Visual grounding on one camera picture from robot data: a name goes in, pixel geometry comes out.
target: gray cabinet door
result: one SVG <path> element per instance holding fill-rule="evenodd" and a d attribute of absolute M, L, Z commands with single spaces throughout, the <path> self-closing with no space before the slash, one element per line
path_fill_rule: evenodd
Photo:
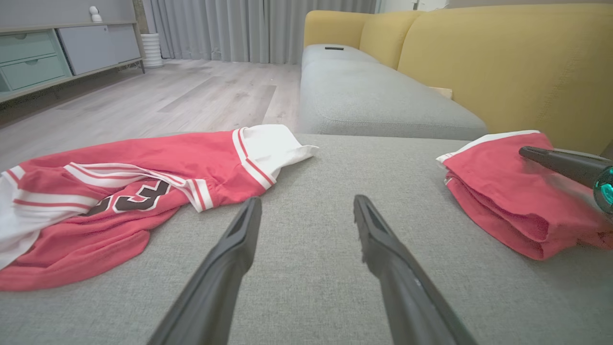
<path fill-rule="evenodd" d="M 139 44 L 136 43 L 132 24 L 109 25 L 109 35 L 116 63 L 140 58 Z"/>
<path fill-rule="evenodd" d="M 58 33 L 75 75 L 117 63 L 106 25 L 60 28 Z"/>

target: handheld device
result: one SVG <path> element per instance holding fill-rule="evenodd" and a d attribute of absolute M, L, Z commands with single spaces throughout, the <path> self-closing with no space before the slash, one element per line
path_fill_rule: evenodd
<path fill-rule="evenodd" d="M 227 344 L 238 288 L 253 262 L 261 214 L 259 198 L 245 201 L 158 325 L 149 345 Z M 355 197 L 354 215 L 364 262 L 381 282 L 394 344 L 475 345 L 366 196 Z"/>
<path fill-rule="evenodd" d="M 591 188 L 598 207 L 607 215 L 613 215 L 612 160 L 532 146 L 522 147 L 519 154 Z"/>
<path fill-rule="evenodd" d="M 251 198 L 170 308 L 149 345 L 227 344 L 243 275 L 256 253 L 262 202 Z"/>
<path fill-rule="evenodd" d="M 417 260 L 366 196 L 356 195 L 354 216 L 362 242 L 362 261 L 381 283 L 394 344 L 475 345 Z"/>

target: gray sofa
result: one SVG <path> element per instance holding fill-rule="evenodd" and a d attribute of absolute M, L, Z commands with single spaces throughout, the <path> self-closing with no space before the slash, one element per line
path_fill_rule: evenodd
<path fill-rule="evenodd" d="M 474 140 L 487 129 L 461 105 L 358 49 L 314 44 L 302 58 L 298 133 Z"/>
<path fill-rule="evenodd" d="M 283 168 L 262 195 L 229 344 L 392 343 L 379 282 L 361 261 L 357 193 L 370 197 L 479 344 L 611 343 L 613 251 L 579 246 L 536 262 L 481 230 L 434 160 L 465 141 L 297 138 L 321 150 Z M 142 254 L 109 272 L 0 292 L 0 344 L 145 344 L 238 207 L 198 214 L 187 205 L 151 232 Z"/>

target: sofa cushion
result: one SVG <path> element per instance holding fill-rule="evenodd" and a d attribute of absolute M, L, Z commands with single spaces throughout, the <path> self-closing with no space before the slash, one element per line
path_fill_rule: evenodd
<path fill-rule="evenodd" d="M 357 193 L 372 200 L 478 344 L 611 343 L 613 250 L 577 246 L 536 262 L 481 230 L 434 160 L 466 142 L 296 137 L 321 150 L 283 168 L 262 195 L 256 256 L 229 345 L 393 344 L 381 284 L 362 263 Z M 146 344 L 239 207 L 198 214 L 184 206 L 121 266 L 56 289 L 0 292 L 0 343 Z"/>
<path fill-rule="evenodd" d="M 404 11 L 376 14 L 364 23 L 360 50 L 380 63 L 396 69 L 406 32 L 423 12 Z"/>
<path fill-rule="evenodd" d="M 599 155 L 613 128 L 611 33 L 611 4 L 436 10 L 411 25 L 398 71 L 452 89 L 494 133 L 540 130 Z"/>
<path fill-rule="evenodd" d="M 382 64 L 348 60 L 304 68 L 298 132 L 461 140 L 487 134 L 481 119 L 429 87 Z"/>
<path fill-rule="evenodd" d="M 326 49 L 326 47 L 341 47 L 344 50 Z M 377 59 L 348 45 L 341 44 L 311 44 L 302 53 L 302 70 L 314 61 L 319 60 L 352 60 L 379 63 Z"/>

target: jersey number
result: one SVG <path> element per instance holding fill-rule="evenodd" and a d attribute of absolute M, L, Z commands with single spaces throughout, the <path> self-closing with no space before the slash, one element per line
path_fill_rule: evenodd
<path fill-rule="evenodd" d="M 143 185 L 139 192 L 136 193 L 136 196 L 139 197 L 138 201 L 136 201 L 135 196 L 120 196 L 115 200 L 113 210 L 117 213 L 133 210 L 148 211 L 155 207 L 160 196 L 168 193 L 169 187 L 168 183 L 161 180 L 154 187 Z M 112 196 L 107 196 L 100 200 L 97 205 L 92 207 L 86 214 L 82 214 L 82 216 L 89 217 L 108 210 L 111 199 Z"/>

